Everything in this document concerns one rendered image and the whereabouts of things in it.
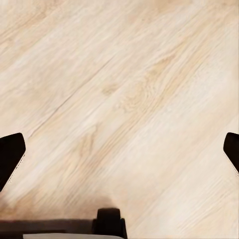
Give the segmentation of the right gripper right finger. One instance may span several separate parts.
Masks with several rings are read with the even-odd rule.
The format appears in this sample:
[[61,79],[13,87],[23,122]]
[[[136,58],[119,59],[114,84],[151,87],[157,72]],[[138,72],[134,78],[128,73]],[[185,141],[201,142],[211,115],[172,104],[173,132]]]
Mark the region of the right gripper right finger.
[[228,132],[223,150],[239,173],[239,134]]

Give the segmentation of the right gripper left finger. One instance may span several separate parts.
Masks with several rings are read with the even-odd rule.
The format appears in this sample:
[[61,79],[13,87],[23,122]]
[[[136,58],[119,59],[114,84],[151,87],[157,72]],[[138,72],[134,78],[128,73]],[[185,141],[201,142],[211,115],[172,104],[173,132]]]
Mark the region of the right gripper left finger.
[[0,138],[0,192],[26,151],[21,132]]

